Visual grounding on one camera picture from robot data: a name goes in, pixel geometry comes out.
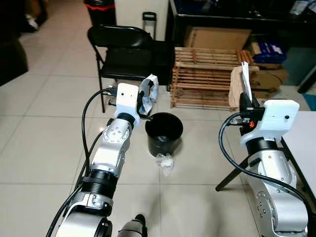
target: white table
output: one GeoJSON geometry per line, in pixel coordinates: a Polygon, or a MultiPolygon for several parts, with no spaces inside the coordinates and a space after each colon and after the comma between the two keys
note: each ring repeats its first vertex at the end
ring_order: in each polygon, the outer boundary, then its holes
{"type": "Polygon", "coordinates": [[[300,176],[303,175],[301,179],[308,184],[315,200],[316,112],[299,111],[291,130],[283,136],[283,140],[293,155],[292,162],[294,166],[297,166],[295,168],[300,176]]]}

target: plastic bag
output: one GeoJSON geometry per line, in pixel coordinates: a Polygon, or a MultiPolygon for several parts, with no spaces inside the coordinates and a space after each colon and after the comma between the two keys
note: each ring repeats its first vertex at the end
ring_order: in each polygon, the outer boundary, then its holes
{"type": "Polygon", "coordinates": [[[170,154],[167,154],[166,156],[164,156],[163,154],[159,153],[156,156],[155,162],[158,166],[162,168],[163,174],[165,176],[168,176],[171,174],[172,169],[174,167],[174,161],[170,154]]]}
{"type": "Polygon", "coordinates": [[[146,79],[142,81],[139,86],[139,91],[144,92],[143,105],[139,108],[139,113],[142,115],[148,115],[152,109],[158,93],[158,78],[157,76],[150,74],[146,79]]]}

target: black bucket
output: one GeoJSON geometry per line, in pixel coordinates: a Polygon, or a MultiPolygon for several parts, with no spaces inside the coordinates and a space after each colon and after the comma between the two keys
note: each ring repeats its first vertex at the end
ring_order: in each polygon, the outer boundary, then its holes
{"type": "Polygon", "coordinates": [[[147,121],[145,129],[148,134],[148,149],[150,154],[172,154],[177,148],[183,132],[181,121],[173,114],[156,113],[147,121]]]}

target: chair seat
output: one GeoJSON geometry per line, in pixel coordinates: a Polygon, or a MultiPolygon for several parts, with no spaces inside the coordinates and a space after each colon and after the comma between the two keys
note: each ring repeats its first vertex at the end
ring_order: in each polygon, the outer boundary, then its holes
{"type": "Polygon", "coordinates": [[[151,71],[152,54],[145,49],[111,48],[102,67],[102,77],[143,80],[151,71]]]}

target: clear plastic bag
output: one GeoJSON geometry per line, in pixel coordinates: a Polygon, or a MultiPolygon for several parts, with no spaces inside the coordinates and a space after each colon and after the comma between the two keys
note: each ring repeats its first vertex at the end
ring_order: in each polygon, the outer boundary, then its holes
{"type": "Polygon", "coordinates": [[[174,161],[170,154],[167,154],[166,156],[164,156],[163,154],[159,153],[156,156],[155,162],[158,166],[162,168],[163,174],[165,176],[168,176],[171,174],[174,167],[174,161]]]}

